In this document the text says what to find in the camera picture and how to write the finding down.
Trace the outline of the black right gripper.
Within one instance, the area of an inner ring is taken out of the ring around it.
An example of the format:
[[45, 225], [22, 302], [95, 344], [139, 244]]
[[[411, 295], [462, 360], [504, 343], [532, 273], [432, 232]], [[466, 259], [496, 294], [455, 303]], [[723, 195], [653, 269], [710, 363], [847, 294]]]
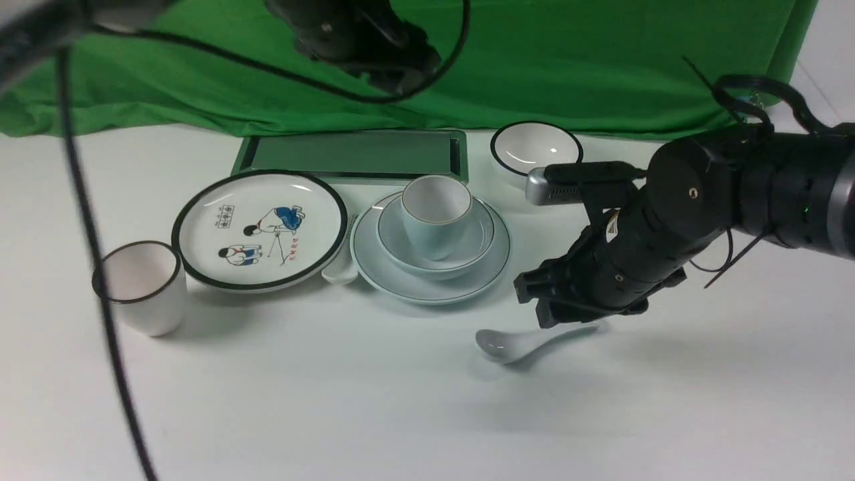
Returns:
[[724, 233], [722, 228], [701, 237], [676, 232], [647, 194], [636, 194], [611, 216], [614, 237], [607, 236], [609, 222], [602, 216], [583, 229], [565, 255], [516, 276], [517, 301], [536, 301], [538, 328], [644, 313], [651, 295], [686, 280], [684, 266]]

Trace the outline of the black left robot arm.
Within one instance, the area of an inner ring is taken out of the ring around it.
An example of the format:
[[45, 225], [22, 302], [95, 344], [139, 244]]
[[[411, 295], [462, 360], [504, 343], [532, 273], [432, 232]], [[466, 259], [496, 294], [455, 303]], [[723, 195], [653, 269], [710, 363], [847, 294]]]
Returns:
[[339, 68], [386, 94], [406, 94], [433, 78], [441, 58], [424, 30], [388, 1], [266, 1], [303, 57]]

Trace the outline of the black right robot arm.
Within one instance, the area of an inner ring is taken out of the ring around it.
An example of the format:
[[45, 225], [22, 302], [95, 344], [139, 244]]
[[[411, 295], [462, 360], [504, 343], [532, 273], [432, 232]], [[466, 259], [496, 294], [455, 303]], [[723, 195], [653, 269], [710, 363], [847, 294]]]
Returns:
[[540, 328], [644, 313], [733, 231], [853, 258], [853, 124], [825, 125], [798, 90], [766, 76], [707, 87], [734, 125], [669, 141], [646, 168], [571, 162], [529, 174], [529, 203], [582, 204], [590, 221], [565, 255], [514, 281], [517, 301], [536, 301]]

